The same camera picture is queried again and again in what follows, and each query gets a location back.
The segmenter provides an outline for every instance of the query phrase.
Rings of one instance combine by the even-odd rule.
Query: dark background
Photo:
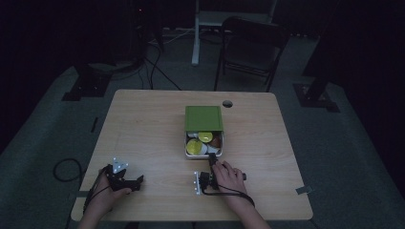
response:
[[[201,0],[203,10],[266,12],[268,4]],[[74,61],[114,64],[128,56],[134,41],[128,6],[128,1],[112,0],[0,2],[0,152]],[[133,21],[146,25],[158,18],[162,27],[192,28],[194,10],[194,1],[160,0],[145,11],[155,17],[146,13]],[[273,18],[295,35],[320,37],[304,74],[345,89],[402,195],[404,15],[399,0],[279,0]]]

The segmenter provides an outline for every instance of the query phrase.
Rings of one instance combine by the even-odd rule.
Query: tabletop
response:
[[[233,106],[226,108],[229,100]],[[266,220],[311,219],[304,183],[274,94],[118,90],[104,121],[80,191],[113,157],[129,163],[126,179],[144,175],[140,191],[124,197],[104,220],[238,220],[221,197],[196,195],[194,172],[209,172],[206,159],[184,154],[185,106],[221,106],[223,155],[247,175],[245,187]],[[80,220],[85,197],[72,219]]]

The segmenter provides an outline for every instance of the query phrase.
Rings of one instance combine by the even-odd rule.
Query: yellow lid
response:
[[[199,140],[202,142],[210,142],[212,140],[211,132],[199,132]]]
[[[187,142],[186,149],[187,153],[190,155],[199,155],[200,151],[202,150],[203,143],[200,142],[198,139],[193,138]]]

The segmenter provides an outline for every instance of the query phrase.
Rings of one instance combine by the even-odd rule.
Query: gray carpet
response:
[[[158,66],[180,88],[212,91],[219,39],[204,35],[200,65],[191,66],[193,40],[177,39],[165,44]],[[302,76],[316,46],[315,40],[292,37],[280,62],[270,91],[276,94],[314,213],[310,221],[270,221],[273,228],[405,228],[405,202],[388,176],[367,133],[344,91],[329,84],[327,92],[341,113],[302,108],[293,83],[310,84]],[[155,61],[157,50],[148,49]],[[64,102],[77,74],[73,68],[60,75],[35,108],[9,147],[0,157],[0,228],[64,228],[75,201],[78,179],[60,182],[53,177],[54,165],[68,157],[85,169],[91,159],[113,94],[118,89],[149,89],[146,75],[152,66],[133,73],[113,75],[104,97],[84,97]],[[112,68],[97,64],[104,71]],[[219,91],[263,92],[263,79],[229,73]],[[154,71],[155,90],[176,90],[161,73]],[[95,118],[96,128],[92,132]],[[61,177],[75,177],[73,163],[58,167]],[[70,228],[77,223],[70,221]],[[101,222],[99,228],[124,228],[125,222]],[[140,228],[191,228],[188,222],[144,222]],[[242,228],[240,222],[197,222],[197,228]]]

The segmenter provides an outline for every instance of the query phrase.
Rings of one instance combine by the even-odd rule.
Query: chair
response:
[[[232,69],[265,76],[266,92],[270,86],[289,40],[289,31],[281,26],[254,22],[232,16],[221,26],[222,47],[214,91],[217,91],[220,69]]]

